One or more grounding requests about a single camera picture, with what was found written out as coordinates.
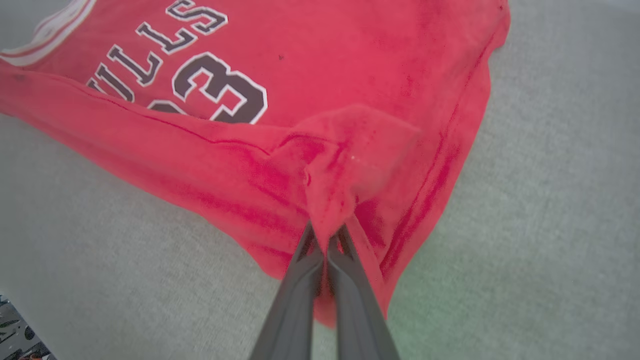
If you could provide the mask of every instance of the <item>red fabric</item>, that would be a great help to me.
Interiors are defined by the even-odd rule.
[[[506,0],[195,0],[177,8],[226,15],[209,34],[194,26],[211,17],[179,20],[171,5],[76,0],[76,10],[38,28],[40,42],[0,53],[0,111],[201,214],[278,279],[309,218],[325,250],[346,222],[386,315],[480,125],[488,57],[509,28]],[[172,42],[181,29],[197,39],[168,54],[136,33],[143,22]],[[142,85],[110,60],[114,44],[145,71],[150,52],[161,59],[153,81]],[[250,79],[251,91],[265,89],[264,111],[241,119],[255,124],[208,120],[221,105],[249,108],[230,89],[217,104],[199,91],[176,95],[181,66],[204,53],[228,64],[227,75]],[[133,103],[97,77],[101,63]],[[87,87],[90,79],[106,94]],[[209,79],[195,76],[193,90]],[[156,100],[189,115],[147,109]],[[316,305],[316,318],[331,325],[327,291]]]

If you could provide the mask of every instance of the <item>jersey trim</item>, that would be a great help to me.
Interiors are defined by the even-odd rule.
[[[33,40],[16,49],[4,49],[0,59],[14,66],[27,66],[55,50],[89,16],[97,0],[73,0],[66,8],[41,21]]]

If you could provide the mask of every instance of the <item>red jersey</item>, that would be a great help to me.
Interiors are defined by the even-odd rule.
[[[386,314],[489,97],[506,0],[75,0],[0,53],[0,110],[195,211],[282,278],[347,223]],[[332,323],[331,299],[316,315]]]

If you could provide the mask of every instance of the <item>gray floor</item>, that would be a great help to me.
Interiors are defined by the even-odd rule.
[[[0,45],[62,3],[0,0]],[[389,326],[403,359],[639,359],[640,4],[511,9],[483,125]],[[0,292],[59,359],[246,358],[278,284],[230,238],[16,119],[0,118],[0,169]],[[316,327],[315,359],[334,336]]]

